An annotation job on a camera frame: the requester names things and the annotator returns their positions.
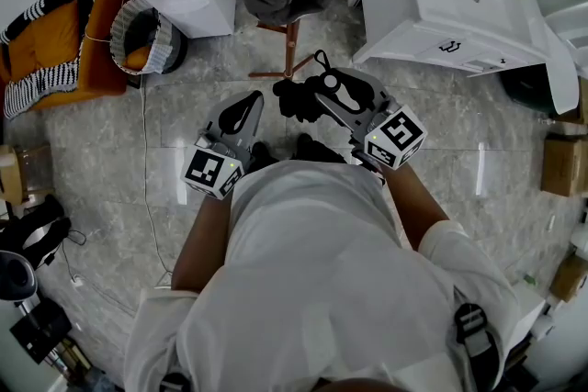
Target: cardboard box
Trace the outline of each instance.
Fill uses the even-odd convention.
[[[563,115],[555,116],[556,121],[573,124],[588,124],[588,80],[578,77],[580,81],[580,100],[576,109]]]
[[[551,135],[545,139],[541,190],[560,196],[588,191],[588,140]]]
[[[588,262],[579,256],[571,254],[561,262],[549,291],[553,296],[565,302],[570,302],[578,294],[578,291],[582,289],[587,275]]]

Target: white cable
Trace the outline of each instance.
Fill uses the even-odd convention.
[[[157,256],[159,257],[159,261],[162,264],[162,267],[165,269],[166,273],[171,274],[172,272],[167,269],[164,263],[164,259],[162,255],[159,253],[159,243],[157,242],[157,236],[155,235],[155,225],[153,224],[153,218],[151,216],[151,210],[149,209],[149,205],[147,204],[147,126],[145,124],[145,96],[143,96],[143,90],[145,87],[143,86],[143,82],[145,78],[141,75],[141,83],[139,84],[139,92],[141,94],[141,113],[143,116],[143,142],[144,146],[144,153],[143,153],[143,202],[145,204],[145,208],[147,209],[147,214],[149,215],[149,221],[151,222],[151,231],[153,235],[153,240],[155,242],[155,250],[157,251]]]

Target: wooden stand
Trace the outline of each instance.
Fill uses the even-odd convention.
[[[294,65],[294,60],[296,59],[296,45],[298,43],[298,31],[300,29],[300,20],[296,20],[294,23],[290,23],[285,27],[273,27],[271,25],[266,25],[265,23],[257,23],[258,28],[269,29],[270,31],[275,31],[277,33],[283,33],[286,35],[286,68],[284,69],[283,73],[250,73],[249,77],[252,79],[266,79],[266,78],[282,78],[282,79],[290,79],[294,74],[299,71],[302,67],[308,64],[313,55],[310,55],[304,61],[299,62],[297,65]]]

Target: orange cushion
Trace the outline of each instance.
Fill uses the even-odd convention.
[[[77,0],[31,23],[37,69],[73,61],[80,50]]]
[[[125,58],[122,66],[128,67],[133,71],[140,71],[143,67],[145,67],[147,60],[149,59],[150,52],[151,46],[143,46],[142,48],[138,48]]]
[[[10,82],[10,59],[8,57],[8,47],[0,44],[0,79],[5,84]]]
[[[32,23],[8,43],[12,80],[18,81],[37,70]]]

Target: wooden stool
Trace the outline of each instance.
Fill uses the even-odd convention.
[[[266,25],[265,23],[259,22],[257,23],[257,27],[269,29],[270,31],[275,31],[276,33],[283,33],[286,35],[286,68],[284,69],[283,73],[250,73],[249,77],[251,79],[266,79],[278,77],[282,79],[292,80],[294,74],[297,71],[299,71],[302,67],[304,67],[306,64],[308,64],[314,57],[311,54],[304,61],[294,65],[294,60],[296,59],[296,45],[298,43],[298,31],[300,29],[300,20],[296,20],[294,23],[290,23],[285,27],[273,27],[271,25]]]
[[[27,179],[28,167],[33,164],[31,159],[41,156],[49,151],[49,162],[51,164],[51,147],[49,144],[31,149],[30,151],[17,152],[10,146],[0,146],[0,159],[13,156],[13,162],[9,165],[0,166],[0,198],[11,205],[18,206],[31,195],[48,195],[53,193],[52,183],[42,185],[40,188],[29,189],[30,182]]]

